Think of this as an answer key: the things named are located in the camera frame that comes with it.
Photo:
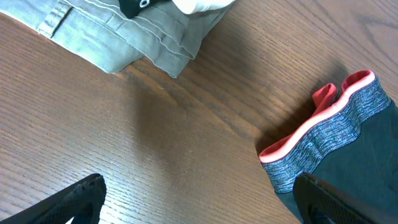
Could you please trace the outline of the black leggings with red waistband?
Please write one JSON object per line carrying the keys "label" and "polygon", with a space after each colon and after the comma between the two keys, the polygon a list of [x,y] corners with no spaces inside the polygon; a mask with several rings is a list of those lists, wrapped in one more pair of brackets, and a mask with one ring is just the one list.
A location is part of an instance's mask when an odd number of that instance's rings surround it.
{"label": "black leggings with red waistband", "polygon": [[390,215],[397,215],[397,106],[370,70],[313,94],[315,112],[259,160],[276,196],[295,216],[296,178],[313,174]]}

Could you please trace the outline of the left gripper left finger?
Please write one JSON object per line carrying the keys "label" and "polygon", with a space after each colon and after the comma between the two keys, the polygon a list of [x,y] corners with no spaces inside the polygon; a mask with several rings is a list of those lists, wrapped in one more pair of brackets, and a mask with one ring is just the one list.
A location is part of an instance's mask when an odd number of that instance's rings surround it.
{"label": "left gripper left finger", "polygon": [[1,223],[98,224],[105,197],[103,176],[91,174]]}

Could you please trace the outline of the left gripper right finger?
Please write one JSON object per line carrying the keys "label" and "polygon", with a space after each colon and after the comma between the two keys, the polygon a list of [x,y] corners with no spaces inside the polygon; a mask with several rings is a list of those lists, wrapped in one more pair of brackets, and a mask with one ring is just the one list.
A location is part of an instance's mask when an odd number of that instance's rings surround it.
{"label": "left gripper right finger", "polygon": [[304,224],[397,223],[397,217],[372,207],[309,173],[300,174],[293,195]]}

